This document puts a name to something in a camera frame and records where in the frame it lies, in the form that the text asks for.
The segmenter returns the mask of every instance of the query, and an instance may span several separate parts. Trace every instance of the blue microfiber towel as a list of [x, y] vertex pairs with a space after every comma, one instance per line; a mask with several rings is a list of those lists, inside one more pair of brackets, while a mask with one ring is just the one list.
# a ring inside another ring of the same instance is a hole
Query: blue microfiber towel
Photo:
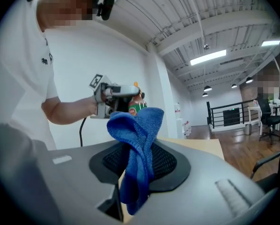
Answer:
[[120, 187], [120, 200], [134, 215], [149, 195], [153, 180], [151, 144], [157, 137], [164, 111], [159, 108], [141, 109], [137, 116], [128, 112], [114, 112], [107, 123], [109, 134], [116, 140], [131, 145], [129, 162]]

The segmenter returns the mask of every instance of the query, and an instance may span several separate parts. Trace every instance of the white sticker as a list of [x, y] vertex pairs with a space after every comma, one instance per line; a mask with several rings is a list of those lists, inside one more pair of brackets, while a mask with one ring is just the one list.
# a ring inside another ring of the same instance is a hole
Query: white sticker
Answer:
[[72, 160], [72, 157], [65, 155], [63, 157], [57, 157], [55, 159], [53, 159], [54, 164], [60, 164], [60, 163], [64, 163], [64, 162], [68, 162]]

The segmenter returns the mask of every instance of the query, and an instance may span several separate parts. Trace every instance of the fluorescent light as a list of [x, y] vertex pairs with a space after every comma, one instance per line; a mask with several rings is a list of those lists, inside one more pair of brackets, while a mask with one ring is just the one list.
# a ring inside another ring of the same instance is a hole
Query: fluorescent light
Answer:
[[278, 44], [280, 44], [280, 40], [276, 40], [276, 41], [265, 41], [265, 42], [263, 42], [262, 47], [265, 47], [265, 46], [273, 46], [273, 45], [278, 45]]
[[226, 50], [222, 50], [220, 52], [214, 52], [214, 53], [202, 56], [200, 58], [195, 58], [195, 59], [191, 60], [190, 63], [193, 66], [195, 64], [205, 62], [205, 61], [208, 61], [208, 60], [211, 60], [211, 59], [214, 59], [214, 58], [223, 57], [223, 56], [226, 56]]

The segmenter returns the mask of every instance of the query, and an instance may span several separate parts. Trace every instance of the wooden floor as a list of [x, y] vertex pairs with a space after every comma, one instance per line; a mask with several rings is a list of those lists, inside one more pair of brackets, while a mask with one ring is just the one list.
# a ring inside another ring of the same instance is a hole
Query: wooden floor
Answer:
[[[246, 176], [250, 176], [255, 163], [264, 157], [280, 151], [280, 141], [273, 138], [273, 145], [270, 145], [270, 138], [265, 137], [260, 142], [259, 126], [252, 126], [251, 135], [245, 135], [244, 129], [236, 129], [224, 132], [212, 133], [209, 126], [192, 127], [192, 133], [188, 139], [219, 139], [225, 161], [240, 170]], [[263, 165], [256, 172], [253, 180], [260, 180], [278, 170], [279, 158]]]

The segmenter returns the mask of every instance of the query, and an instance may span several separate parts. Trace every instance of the wooden table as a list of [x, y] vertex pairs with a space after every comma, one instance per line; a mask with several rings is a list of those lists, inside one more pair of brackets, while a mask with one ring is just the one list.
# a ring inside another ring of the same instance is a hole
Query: wooden table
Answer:
[[177, 143], [188, 148], [209, 152], [224, 160], [222, 148], [219, 139], [200, 140], [200, 139], [175, 139], [175, 138], [159, 138], [172, 143]]
[[[222, 152], [222, 148], [221, 148], [219, 139], [198, 140], [198, 139], [175, 139], [175, 138], [161, 138], [161, 137], [158, 137], [158, 139], [165, 140], [165, 141], [172, 142], [172, 143], [177, 143], [182, 146], [186, 146], [188, 148], [193, 148], [193, 149], [201, 150], [204, 152], [209, 152], [224, 160], [224, 156], [223, 156], [223, 152]], [[124, 176], [124, 173], [122, 174], [122, 176], [119, 179], [119, 186], [121, 185], [123, 176]], [[126, 204], [121, 203], [121, 207], [122, 207], [122, 212], [123, 212], [123, 216], [124, 216], [123, 222], [127, 223], [129, 220], [131, 220], [131, 218], [133, 216], [127, 212]]]

